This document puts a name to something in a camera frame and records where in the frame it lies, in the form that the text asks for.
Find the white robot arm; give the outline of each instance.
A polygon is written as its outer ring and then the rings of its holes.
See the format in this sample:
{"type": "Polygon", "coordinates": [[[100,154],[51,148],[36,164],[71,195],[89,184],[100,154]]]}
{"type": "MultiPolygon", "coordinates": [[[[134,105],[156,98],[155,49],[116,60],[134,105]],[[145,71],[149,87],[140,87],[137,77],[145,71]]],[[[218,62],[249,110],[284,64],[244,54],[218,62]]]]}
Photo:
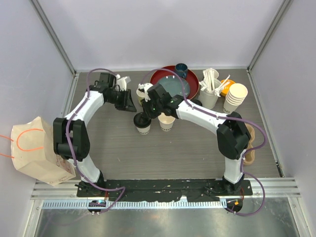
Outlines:
{"type": "MultiPolygon", "coordinates": [[[[103,174],[94,165],[90,157],[90,142],[86,125],[88,125],[92,116],[105,102],[114,104],[118,110],[136,112],[136,108],[131,100],[130,90],[127,89],[130,78],[123,77],[116,80],[114,76],[109,74],[101,74],[101,77],[101,81],[96,81],[94,85],[89,87],[89,97],[88,92],[86,92],[83,99],[68,115],[64,118],[56,118],[53,123],[55,153],[74,164],[65,133],[67,121],[75,114],[71,121],[70,130],[72,131],[72,143],[76,153],[77,166],[87,179],[92,183],[98,184],[100,187],[104,184],[103,174]],[[88,101],[78,114],[76,114],[75,111],[83,104],[86,98],[88,98],[88,101]]],[[[85,178],[82,177],[81,180],[89,185],[85,178]]]]}

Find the straw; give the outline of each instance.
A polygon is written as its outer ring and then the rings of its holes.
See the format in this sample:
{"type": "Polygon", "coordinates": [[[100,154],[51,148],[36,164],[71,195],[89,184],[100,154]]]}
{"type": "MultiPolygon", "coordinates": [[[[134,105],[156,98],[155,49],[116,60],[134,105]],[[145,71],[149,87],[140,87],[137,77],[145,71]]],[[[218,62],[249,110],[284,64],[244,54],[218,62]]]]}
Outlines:
{"type": "Polygon", "coordinates": [[[215,90],[215,73],[214,73],[214,71],[212,70],[211,71],[211,80],[212,80],[212,90],[215,90]]]}

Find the brown paper bag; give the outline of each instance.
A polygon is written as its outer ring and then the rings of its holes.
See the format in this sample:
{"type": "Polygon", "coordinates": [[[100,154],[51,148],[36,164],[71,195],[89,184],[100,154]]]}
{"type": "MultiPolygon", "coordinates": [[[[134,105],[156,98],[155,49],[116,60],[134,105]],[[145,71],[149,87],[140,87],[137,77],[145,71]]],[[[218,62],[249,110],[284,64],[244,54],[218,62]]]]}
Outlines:
{"type": "Polygon", "coordinates": [[[54,153],[53,128],[41,117],[13,126],[11,139],[16,170],[51,185],[76,176],[75,168],[54,153]]]}

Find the blue mug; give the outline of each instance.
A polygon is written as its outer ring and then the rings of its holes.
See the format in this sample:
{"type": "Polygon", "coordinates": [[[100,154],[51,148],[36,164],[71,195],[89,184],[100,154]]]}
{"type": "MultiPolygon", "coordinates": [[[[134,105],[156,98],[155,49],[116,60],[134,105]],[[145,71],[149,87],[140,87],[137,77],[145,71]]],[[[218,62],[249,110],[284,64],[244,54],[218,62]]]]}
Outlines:
{"type": "Polygon", "coordinates": [[[175,73],[181,77],[186,79],[188,75],[188,66],[185,65],[184,63],[178,63],[175,67],[175,73]]]}

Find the red bowl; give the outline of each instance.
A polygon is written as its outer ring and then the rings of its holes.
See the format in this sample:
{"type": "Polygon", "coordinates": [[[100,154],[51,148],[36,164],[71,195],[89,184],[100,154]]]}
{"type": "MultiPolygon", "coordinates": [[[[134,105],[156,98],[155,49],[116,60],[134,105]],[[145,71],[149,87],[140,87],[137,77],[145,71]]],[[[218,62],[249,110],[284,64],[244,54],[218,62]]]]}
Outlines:
{"type": "MultiPolygon", "coordinates": [[[[166,66],[163,68],[174,71],[174,67],[175,66],[166,66]]],[[[166,76],[173,76],[173,74],[170,72],[166,72],[166,71],[156,71],[152,75],[152,77],[150,78],[150,83],[154,85],[161,78],[166,77],[166,76]]],[[[190,94],[188,96],[188,99],[193,99],[198,93],[199,83],[198,83],[198,77],[190,69],[188,70],[188,75],[187,75],[186,81],[188,82],[188,84],[190,86],[190,94]]]]}

